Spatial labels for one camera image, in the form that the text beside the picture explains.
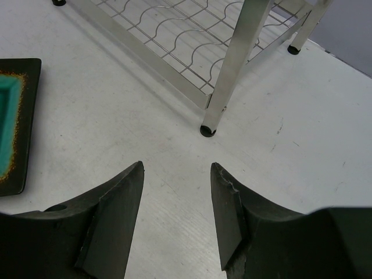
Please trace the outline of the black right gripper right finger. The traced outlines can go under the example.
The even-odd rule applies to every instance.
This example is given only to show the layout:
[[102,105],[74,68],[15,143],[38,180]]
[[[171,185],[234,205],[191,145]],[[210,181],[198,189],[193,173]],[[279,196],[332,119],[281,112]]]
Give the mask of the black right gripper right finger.
[[370,278],[371,208],[308,214],[280,206],[213,163],[221,269],[228,278]]

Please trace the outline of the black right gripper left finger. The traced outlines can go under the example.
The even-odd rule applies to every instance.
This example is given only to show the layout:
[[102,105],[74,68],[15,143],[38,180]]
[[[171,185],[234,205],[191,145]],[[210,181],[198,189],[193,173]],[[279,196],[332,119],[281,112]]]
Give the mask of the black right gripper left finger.
[[123,278],[144,187],[135,162],[44,211],[1,214],[2,278]]

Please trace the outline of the square black teal plate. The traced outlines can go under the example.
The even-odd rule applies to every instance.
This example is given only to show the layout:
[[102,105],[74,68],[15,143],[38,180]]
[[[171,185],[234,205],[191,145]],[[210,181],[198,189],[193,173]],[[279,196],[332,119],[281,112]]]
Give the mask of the square black teal plate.
[[42,61],[1,59],[1,196],[23,192]]

